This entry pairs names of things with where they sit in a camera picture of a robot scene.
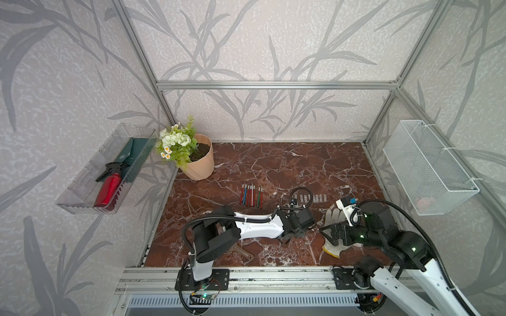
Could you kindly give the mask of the blue carving knife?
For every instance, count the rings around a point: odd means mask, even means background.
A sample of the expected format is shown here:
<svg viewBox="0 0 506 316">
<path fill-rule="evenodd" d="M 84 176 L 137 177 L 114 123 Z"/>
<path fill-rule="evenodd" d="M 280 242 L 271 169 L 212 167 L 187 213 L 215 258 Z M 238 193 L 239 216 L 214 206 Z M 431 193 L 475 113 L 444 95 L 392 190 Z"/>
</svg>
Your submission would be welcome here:
<svg viewBox="0 0 506 316">
<path fill-rule="evenodd" d="M 248 185 L 247 184 L 244 185 L 242 193 L 243 193 L 243 195 L 242 195 L 242 204 L 246 205 L 247 200 L 248 200 Z"/>
</svg>

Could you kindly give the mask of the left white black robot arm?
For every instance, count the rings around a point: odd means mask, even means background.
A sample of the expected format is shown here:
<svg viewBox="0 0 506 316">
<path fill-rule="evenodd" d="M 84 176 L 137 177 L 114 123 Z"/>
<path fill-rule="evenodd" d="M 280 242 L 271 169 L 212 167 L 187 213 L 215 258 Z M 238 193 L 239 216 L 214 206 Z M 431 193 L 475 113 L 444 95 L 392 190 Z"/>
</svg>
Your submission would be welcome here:
<svg viewBox="0 0 506 316">
<path fill-rule="evenodd" d="M 254 238 L 288 242 L 304 237 L 315 224 L 306 206 L 277 208 L 267 215 L 247 215 L 223 205 L 205 217 L 189 221 L 181 231 L 181 238 L 189 249 L 193 281 L 200 282 L 210 279 L 213 262 L 237 242 Z"/>
</svg>

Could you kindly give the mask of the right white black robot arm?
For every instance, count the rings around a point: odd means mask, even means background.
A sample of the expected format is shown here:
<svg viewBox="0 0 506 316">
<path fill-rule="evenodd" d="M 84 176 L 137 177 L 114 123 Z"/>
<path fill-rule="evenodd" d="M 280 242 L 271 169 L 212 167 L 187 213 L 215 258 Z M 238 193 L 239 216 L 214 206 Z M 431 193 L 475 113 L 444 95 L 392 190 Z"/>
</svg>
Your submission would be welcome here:
<svg viewBox="0 0 506 316">
<path fill-rule="evenodd" d="M 398 267 L 397 274 L 376 258 L 365 256 L 351 269 L 334 267 L 337 289 L 371 290 L 377 297 L 358 297 L 358 309 L 373 315 L 391 300 L 408 315 L 478 315 L 478 310 L 451 280 L 441 255 L 423 228 L 398 205 L 386 200 L 336 202 L 346 219 L 323 226 L 320 233 L 332 246 L 379 249 Z"/>
</svg>

